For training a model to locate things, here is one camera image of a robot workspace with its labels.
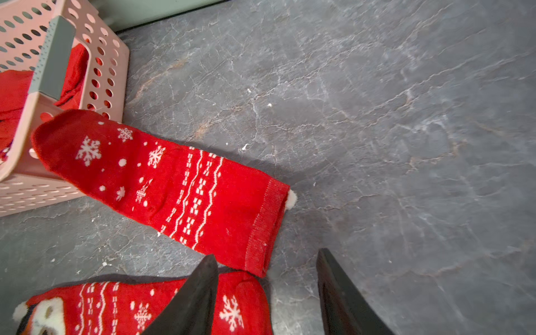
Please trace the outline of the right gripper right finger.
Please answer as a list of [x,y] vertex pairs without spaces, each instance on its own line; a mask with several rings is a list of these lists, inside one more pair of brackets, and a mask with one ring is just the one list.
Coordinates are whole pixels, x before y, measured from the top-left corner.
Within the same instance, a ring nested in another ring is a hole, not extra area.
[[371,308],[329,249],[321,248],[318,251],[316,269],[326,334],[394,334]]

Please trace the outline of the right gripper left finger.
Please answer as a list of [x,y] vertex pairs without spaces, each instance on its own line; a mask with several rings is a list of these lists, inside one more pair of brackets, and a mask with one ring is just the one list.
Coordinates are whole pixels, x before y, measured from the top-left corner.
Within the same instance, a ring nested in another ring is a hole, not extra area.
[[205,256],[184,285],[144,334],[210,334],[219,282],[213,255]]

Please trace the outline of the red nordic bear sock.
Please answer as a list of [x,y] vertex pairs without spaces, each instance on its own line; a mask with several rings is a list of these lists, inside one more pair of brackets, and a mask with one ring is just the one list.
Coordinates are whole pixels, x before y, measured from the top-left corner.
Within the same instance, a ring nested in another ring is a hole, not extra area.
[[216,154],[86,110],[32,134],[52,173],[114,211],[227,267],[264,277],[296,197],[289,185]]
[[[142,334],[185,283],[106,281],[55,288],[19,304],[13,319],[18,334]],[[272,332],[258,280],[246,272],[219,275],[212,334]]]

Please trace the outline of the plain red snowman sock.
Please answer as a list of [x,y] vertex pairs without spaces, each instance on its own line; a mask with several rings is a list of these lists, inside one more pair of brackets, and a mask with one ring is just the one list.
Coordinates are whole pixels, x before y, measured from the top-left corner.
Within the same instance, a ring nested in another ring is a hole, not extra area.
[[[87,49],[79,44],[71,50],[60,99],[55,103],[62,110],[77,109],[82,98],[89,60]],[[7,161],[18,124],[24,110],[32,71],[9,70],[1,74],[1,162]]]

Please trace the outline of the clear lidded storage box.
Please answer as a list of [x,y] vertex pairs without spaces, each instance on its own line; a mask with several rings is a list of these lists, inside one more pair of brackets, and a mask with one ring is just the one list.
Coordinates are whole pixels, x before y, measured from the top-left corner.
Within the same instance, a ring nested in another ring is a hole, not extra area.
[[99,17],[114,31],[145,25],[219,3],[220,0],[95,0]]

